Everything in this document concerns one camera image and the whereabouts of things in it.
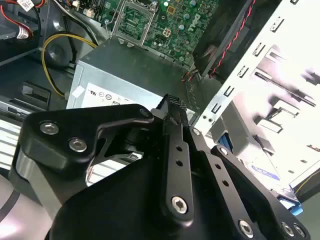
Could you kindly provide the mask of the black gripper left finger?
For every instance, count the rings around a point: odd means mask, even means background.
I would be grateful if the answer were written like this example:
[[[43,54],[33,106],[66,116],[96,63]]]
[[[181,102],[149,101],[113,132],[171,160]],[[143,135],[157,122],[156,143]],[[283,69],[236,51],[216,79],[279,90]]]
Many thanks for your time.
[[[10,171],[14,186],[31,188],[55,221],[70,198],[154,154],[170,129],[170,97],[152,110],[125,104],[28,115]]]

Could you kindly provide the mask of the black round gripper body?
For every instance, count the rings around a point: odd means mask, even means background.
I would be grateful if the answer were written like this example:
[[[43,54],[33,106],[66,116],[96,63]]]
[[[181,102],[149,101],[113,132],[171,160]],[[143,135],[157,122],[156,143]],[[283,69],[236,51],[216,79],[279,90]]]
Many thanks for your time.
[[[234,185],[203,135],[167,129],[154,154],[71,197],[52,240],[234,240]]]

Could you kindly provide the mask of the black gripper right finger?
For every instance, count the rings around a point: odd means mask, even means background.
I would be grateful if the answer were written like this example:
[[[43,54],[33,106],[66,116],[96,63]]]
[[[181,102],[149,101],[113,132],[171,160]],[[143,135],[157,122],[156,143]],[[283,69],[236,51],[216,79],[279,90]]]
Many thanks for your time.
[[[181,240],[309,240],[308,230],[225,147],[207,147],[169,98],[169,214]]]

